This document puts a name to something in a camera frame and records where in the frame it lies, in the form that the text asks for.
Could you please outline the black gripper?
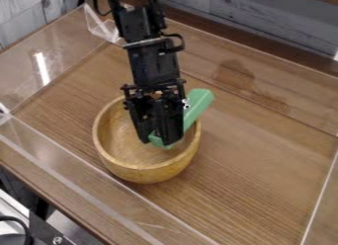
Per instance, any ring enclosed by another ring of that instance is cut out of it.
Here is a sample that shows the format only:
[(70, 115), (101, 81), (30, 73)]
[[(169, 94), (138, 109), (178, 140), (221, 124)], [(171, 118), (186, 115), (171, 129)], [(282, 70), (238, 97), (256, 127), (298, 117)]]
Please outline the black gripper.
[(155, 130), (154, 109), (157, 109), (159, 135), (165, 146), (177, 143), (183, 136), (183, 80), (179, 73), (177, 54), (185, 43), (177, 45), (174, 36), (127, 40), (133, 72), (133, 84), (122, 87), (125, 106), (141, 141), (150, 142)]

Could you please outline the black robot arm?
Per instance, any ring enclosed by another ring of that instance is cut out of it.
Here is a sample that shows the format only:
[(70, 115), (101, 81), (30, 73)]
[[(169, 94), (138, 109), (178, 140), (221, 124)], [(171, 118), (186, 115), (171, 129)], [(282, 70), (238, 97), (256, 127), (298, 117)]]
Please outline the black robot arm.
[(122, 87), (125, 109), (141, 140), (147, 143), (157, 134), (165, 145), (183, 137), (183, 100), (177, 53), (185, 49), (175, 44), (178, 34), (166, 34), (165, 12), (158, 0), (133, 9), (121, 0), (109, 0), (119, 35), (126, 41), (134, 82)]

